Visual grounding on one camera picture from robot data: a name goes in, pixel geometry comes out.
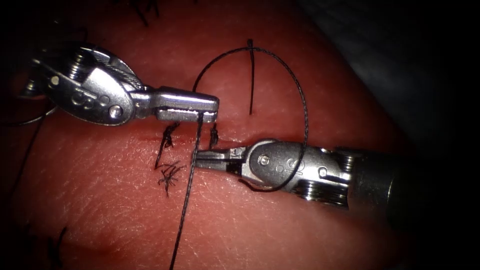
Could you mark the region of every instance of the black suture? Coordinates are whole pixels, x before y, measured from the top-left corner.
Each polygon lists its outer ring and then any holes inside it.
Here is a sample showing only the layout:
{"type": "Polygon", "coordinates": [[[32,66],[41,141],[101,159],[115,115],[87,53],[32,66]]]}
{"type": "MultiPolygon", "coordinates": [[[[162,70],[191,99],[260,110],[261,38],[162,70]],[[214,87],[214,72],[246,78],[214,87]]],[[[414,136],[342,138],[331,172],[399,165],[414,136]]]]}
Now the black suture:
{"type": "Polygon", "coordinates": [[[140,11],[139,7],[139,0],[130,0],[130,6],[133,7],[135,10],[136,14],[140,17],[140,20],[143,22],[143,25],[145,27],[149,27],[149,23],[147,22],[147,19],[145,18],[144,14],[140,11]]]}
{"type": "Polygon", "coordinates": [[[181,169],[185,168],[185,166],[179,166],[177,167],[177,164],[180,161],[176,161],[172,164],[162,164],[158,166],[158,168],[166,167],[166,169],[161,170],[161,174],[163,175],[163,178],[158,180],[158,185],[161,183],[165,183],[165,192],[166,192],[166,197],[169,197],[169,186],[175,186],[174,181],[178,181],[176,177],[174,177],[175,174],[177,174],[181,169]]]}
{"type": "Polygon", "coordinates": [[[303,133],[303,142],[301,144],[301,148],[300,148],[300,152],[298,154],[298,162],[296,163],[295,167],[293,168],[291,174],[289,177],[287,177],[286,180],[284,180],[280,185],[278,186],[275,186],[275,187],[272,187],[272,188],[268,188],[268,189],[262,189],[262,188],[257,188],[257,187],[254,187],[252,186],[250,183],[248,182],[243,182],[245,185],[248,186],[248,188],[250,188],[252,191],[255,191],[255,192],[276,192],[276,191],[279,191],[281,190],[283,187],[285,187],[292,179],[293,177],[295,176],[295,174],[297,173],[297,171],[299,170],[299,167],[300,167],[300,164],[302,163],[302,160],[304,158],[304,154],[305,154],[305,149],[307,147],[307,140],[308,140],[308,137],[309,137],[309,115],[308,115],[308,112],[307,112],[307,102],[305,100],[305,94],[304,94],[304,91],[302,90],[302,87],[300,86],[300,83],[299,83],[299,80],[297,79],[297,77],[295,76],[294,72],[290,69],[290,67],[280,58],[278,57],[276,54],[274,54],[273,52],[269,51],[269,50],[266,50],[264,48],[260,48],[260,47],[241,47],[241,48],[236,48],[236,49],[232,49],[232,50],[229,50],[229,51],[226,51],[222,54],[220,54],[219,56],[215,57],[213,60],[211,60],[201,71],[200,71],[200,74],[198,74],[196,80],[195,80],[195,83],[193,84],[193,88],[192,88],[192,91],[193,92],[196,92],[197,90],[197,86],[199,85],[199,82],[200,80],[202,79],[203,75],[205,74],[205,72],[213,65],[215,64],[217,61],[219,61],[220,59],[226,57],[226,56],[229,56],[231,54],[234,54],[234,53],[238,53],[238,52],[243,52],[243,51],[255,51],[255,52],[261,52],[261,53],[264,53],[264,54],[267,54],[271,57],[273,57],[275,60],[277,60],[287,71],[288,73],[290,74],[291,78],[293,79],[293,81],[295,82],[295,85],[298,89],[298,93],[300,94],[300,98],[301,98],[301,103],[302,103],[302,106],[303,106],[303,115],[304,115],[304,121],[305,121],[305,130],[304,130],[304,133],[303,133]]]}
{"type": "Polygon", "coordinates": [[[210,129],[210,142],[208,143],[208,150],[212,150],[212,147],[216,146],[219,142],[219,131],[217,130],[217,123],[213,124],[210,129]]]}
{"type": "Polygon", "coordinates": [[[37,117],[34,117],[32,119],[19,121],[19,122],[0,123],[0,126],[6,127],[6,128],[15,128],[15,127],[21,127],[21,126],[25,126],[25,125],[28,125],[28,124],[32,124],[32,123],[35,123],[37,121],[40,121],[40,119],[42,119],[46,116],[49,116],[49,115],[53,114],[57,110],[57,108],[58,107],[55,105],[51,109],[48,109],[46,112],[43,112],[41,115],[39,115],[37,117]]]}
{"type": "Polygon", "coordinates": [[[48,259],[50,260],[50,269],[54,270],[56,268],[62,268],[63,262],[60,259],[60,244],[62,243],[62,239],[64,238],[65,233],[67,232],[67,227],[63,227],[60,232],[60,236],[54,244],[54,240],[49,237],[48,238],[48,259]]]}
{"type": "Polygon", "coordinates": [[[158,150],[158,155],[156,156],[155,160],[155,170],[159,167],[159,161],[162,157],[162,152],[164,151],[164,148],[174,147],[174,143],[172,141],[172,133],[179,126],[180,122],[174,122],[173,124],[165,128],[165,131],[163,132],[163,137],[161,138],[160,149],[158,150]]]}
{"type": "Polygon", "coordinates": [[[192,182],[194,179],[194,170],[195,170],[195,160],[197,159],[197,152],[199,150],[200,145],[200,135],[202,133],[202,125],[204,123],[204,113],[200,112],[198,114],[198,127],[196,129],[196,138],[195,138],[195,146],[193,147],[193,151],[191,153],[191,161],[190,161],[190,174],[188,175],[188,183],[186,186],[185,192],[185,200],[183,201],[183,208],[181,210],[180,216],[180,224],[178,226],[178,233],[176,235],[175,246],[173,247],[173,254],[171,256],[170,261],[170,270],[174,269],[175,259],[177,258],[177,252],[179,250],[180,238],[182,237],[182,230],[184,228],[185,222],[185,215],[187,214],[187,207],[189,205],[189,198],[190,198],[190,190],[192,189],[192,182]]]}
{"type": "Polygon", "coordinates": [[[22,179],[22,175],[24,174],[24,169],[25,165],[27,165],[27,161],[29,160],[30,152],[32,151],[32,147],[34,146],[35,139],[37,138],[37,135],[40,132],[40,128],[42,127],[42,124],[45,120],[45,117],[47,117],[47,113],[44,113],[41,117],[40,120],[38,120],[38,125],[35,128],[35,131],[33,132],[33,135],[31,136],[30,142],[28,143],[28,146],[25,151],[25,155],[23,156],[23,159],[20,164],[20,169],[18,169],[18,173],[15,178],[15,182],[13,182],[13,186],[10,189],[10,192],[8,196],[5,198],[6,202],[5,204],[8,204],[10,200],[12,199],[12,196],[14,195],[15,191],[17,190],[20,180],[22,179]]]}
{"type": "Polygon", "coordinates": [[[153,6],[153,9],[155,10],[156,17],[157,18],[160,17],[159,5],[157,4],[157,0],[149,0],[148,3],[146,4],[145,12],[149,12],[152,6],[153,6]]]}
{"type": "MultiPolygon", "coordinates": [[[[246,45],[249,48],[254,46],[254,40],[249,38],[246,41],[246,45]]],[[[255,57],[254,51],[250,50],[250,62],[251,62],[251,86],[250,86],[250,111],[249,115],[252,115],[252,107],[254,105],[254,83],[255,83],[255,57]]]]}

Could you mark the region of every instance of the skin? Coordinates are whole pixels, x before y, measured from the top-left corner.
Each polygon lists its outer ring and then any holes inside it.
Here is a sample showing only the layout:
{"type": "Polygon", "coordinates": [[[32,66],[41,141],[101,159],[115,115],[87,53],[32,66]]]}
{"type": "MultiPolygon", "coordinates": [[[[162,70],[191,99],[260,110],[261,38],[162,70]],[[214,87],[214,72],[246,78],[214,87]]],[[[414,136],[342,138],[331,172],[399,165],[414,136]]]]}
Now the skin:
{"type": "MultiPolygon", "coordinates": [[[[252,38],[298,77],[310,145],[405,151],[404,136],[330,42],[294,3],[274,2],[161,1],[159,18],[146,14],[148,28],[125,3],[85,4],[76,8],[89,16],[74,13],[72,20],[88,28],[89,42],[118,55],[144,83],[186,90],[211,59],[252,38]]],[[[292,79],[267,55],[255,53],[255,65],[252,115],[248,52],[214,64],[200,81],[198,92],[220,98],[218,148],[262,138],[303,139],[302,104],[292,79]]],[[[2,226],[6,262],[47,268],[47,238],[56,241],[66,226],[60,246],[64,269],[166,269],[197,128],[181,123],[172,134],[174,147],[163,151],[161,164],[187,166],[176,174],[180,181],[167,198],[165,187],[157,185],[161,172],[153,167],[169,124],[149,117],[105,127],[63,111],[49,116],[17,190],[2,208],[8,217],[2,226]],[[37,236],[30,251],[29,242],[19,240],[26,238],[27,224],[37,236]]],[[[211,126],[204,125],[200,149],[208,147],[211,126]]],[[[2,129],[2,152],[9,157],[1,165],[4,195],[34,128],[2,129]]],[[[399,236],[379,222],[285,192],[255,193],[235,176],[196,169],[175,269],[384,269],[402,250],[399,236]]]]}

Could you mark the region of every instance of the screw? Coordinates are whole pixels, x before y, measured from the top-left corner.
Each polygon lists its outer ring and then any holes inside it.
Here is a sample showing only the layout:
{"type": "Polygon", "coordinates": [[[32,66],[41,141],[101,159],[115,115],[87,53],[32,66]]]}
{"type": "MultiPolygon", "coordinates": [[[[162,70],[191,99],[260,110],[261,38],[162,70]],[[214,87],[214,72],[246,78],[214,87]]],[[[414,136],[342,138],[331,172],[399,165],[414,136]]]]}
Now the screw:
{"type": "Polygon", "coordinates": [[[258,163],[259,163],[260,165],[262,165],[262,166],[268,165],[269,162],[270,162],[270,158],[269,158],[269,156],[266,155],[266,154],[263,154],[263,155],[261,155],[261,156],[258,157],[258,163]]]}
{"type": "Polygon", "coordinates": [[[120,107],[118,105],[111,106],[108,109],[108,112],[110,113],[110,117],[113,118],[113,119],[119,118],[124,113],[124,111],[122,110],[122,107],[120,107]]]}
{"type": "Polygon", "coordinates": [[[327,176],[327,168],[320,167],[318,169],[318,175],[320,176],[320,178],[327,176]]]}
{"type": "Polygon", "coordinates": [[[50,78],[50,84],[49,84],[49,86],[50,86],[51,88],[54,88],[54,87],[56,87],[56,86],[59,85],[59,82],[60,82],[59,77],[58,77],[58,76],[53,76],[53,77],[50,78]]]}

